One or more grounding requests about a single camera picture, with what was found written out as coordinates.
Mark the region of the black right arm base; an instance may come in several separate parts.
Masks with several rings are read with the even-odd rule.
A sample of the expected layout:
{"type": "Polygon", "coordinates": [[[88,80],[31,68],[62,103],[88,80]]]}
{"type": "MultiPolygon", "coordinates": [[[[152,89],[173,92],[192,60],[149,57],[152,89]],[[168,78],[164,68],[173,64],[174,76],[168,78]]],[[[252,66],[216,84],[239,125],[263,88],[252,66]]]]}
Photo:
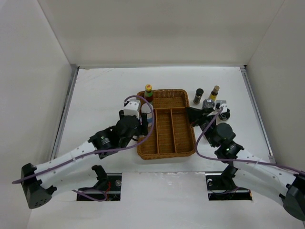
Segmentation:
{"type": "Polygon", "coordinates": [[[238,187],[233,182],[236,171],[236,168],[228,165],[223,172],[208,172],[205,174],[208,199],[210,201],[252,201],[251,191],[238,187]]]}

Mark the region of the yellow-label cork-cap bottle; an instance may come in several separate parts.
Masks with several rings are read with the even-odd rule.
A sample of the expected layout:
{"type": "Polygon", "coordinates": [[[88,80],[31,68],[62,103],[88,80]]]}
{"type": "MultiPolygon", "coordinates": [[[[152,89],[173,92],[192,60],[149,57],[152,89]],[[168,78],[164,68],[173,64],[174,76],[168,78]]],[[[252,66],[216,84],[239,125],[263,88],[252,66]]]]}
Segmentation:
{"type": "Polygon", "coordinates": [[[216,101],[216,98],[218,96],[218,92],[219,92],[220,87],[218,85],[216,85],[213,90],[211,91],[210,95],[209,95],[209,99],[211,99],[212,101],[216,101]]]}

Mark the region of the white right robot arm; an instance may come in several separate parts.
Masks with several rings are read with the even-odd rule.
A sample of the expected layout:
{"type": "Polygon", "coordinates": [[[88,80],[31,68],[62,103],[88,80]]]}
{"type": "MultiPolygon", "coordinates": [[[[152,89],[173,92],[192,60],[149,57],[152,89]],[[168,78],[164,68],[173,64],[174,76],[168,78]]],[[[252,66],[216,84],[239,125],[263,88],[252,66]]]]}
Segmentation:
{"type": "Polygon", "coordinates": [[[236,134],[227,123],[216,119],[227,110],[186,107],[191,126],[200,127],[200,138],[205,137],[215,147],[214,161],[228,166],[221,174],[225,188],[242,187],[272,199],[294,218],[305,219],[305,173],[301,170],[274,163],[268,163],[236,143],[236,134]]]}

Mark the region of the clear-top salt grinder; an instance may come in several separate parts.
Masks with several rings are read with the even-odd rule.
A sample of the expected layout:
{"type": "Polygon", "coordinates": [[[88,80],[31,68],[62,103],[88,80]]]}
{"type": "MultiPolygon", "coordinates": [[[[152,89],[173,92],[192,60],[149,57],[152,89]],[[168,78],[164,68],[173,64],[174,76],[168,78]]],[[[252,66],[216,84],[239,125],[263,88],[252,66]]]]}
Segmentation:
{"type": "Polygon", "coordinates": [[[202,109],[204,112],[213,112],[215,107],[215,102],[212,99],[205,99],[202,103],[202,109]]]}

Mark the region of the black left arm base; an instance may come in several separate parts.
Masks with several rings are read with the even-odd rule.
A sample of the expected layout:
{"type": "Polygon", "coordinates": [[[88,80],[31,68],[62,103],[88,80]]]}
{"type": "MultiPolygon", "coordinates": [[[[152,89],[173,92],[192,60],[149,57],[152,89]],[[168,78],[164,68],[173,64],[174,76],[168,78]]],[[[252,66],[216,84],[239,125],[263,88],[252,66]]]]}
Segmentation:
{"type": "Polygon", "coordinates": [[[106,173],[102,166],[91,167],[96,180],[94,186],[78,189],[76,201],[120,201],[122,173],[106,173]]]}

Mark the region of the silver-lid white granule jar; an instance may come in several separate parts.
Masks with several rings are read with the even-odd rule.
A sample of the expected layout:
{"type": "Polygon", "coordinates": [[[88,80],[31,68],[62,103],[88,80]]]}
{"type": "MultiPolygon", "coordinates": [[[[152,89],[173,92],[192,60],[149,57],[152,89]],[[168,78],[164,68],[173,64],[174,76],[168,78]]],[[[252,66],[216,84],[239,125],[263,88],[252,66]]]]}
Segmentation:
{"type": "Polygon", "coordinates": [[[141,106],[141,113],[147,113],[148,127],[151,127],[153,124],[153,112],[151,111],[152,105],[144,103],[141,106]]]}

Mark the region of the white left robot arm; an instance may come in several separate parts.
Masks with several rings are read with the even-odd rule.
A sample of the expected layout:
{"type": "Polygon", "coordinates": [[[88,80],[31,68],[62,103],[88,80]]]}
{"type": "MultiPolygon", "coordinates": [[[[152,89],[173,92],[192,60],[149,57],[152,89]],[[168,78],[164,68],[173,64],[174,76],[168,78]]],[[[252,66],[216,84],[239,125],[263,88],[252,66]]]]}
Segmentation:
{"type": "Polygon", "coordinates": [[[123,150],[135,137],[150,133],[145,114],[126,115],[120,111],[120,119],[95,133],[74,150],[46,163],[27,163],[21,168],[21,184],[30,209],[39,208],[52,197],[72,189],[84,194],[87,190],[100,192],[106,187],[108,176],[101,161],[123,150]]]}

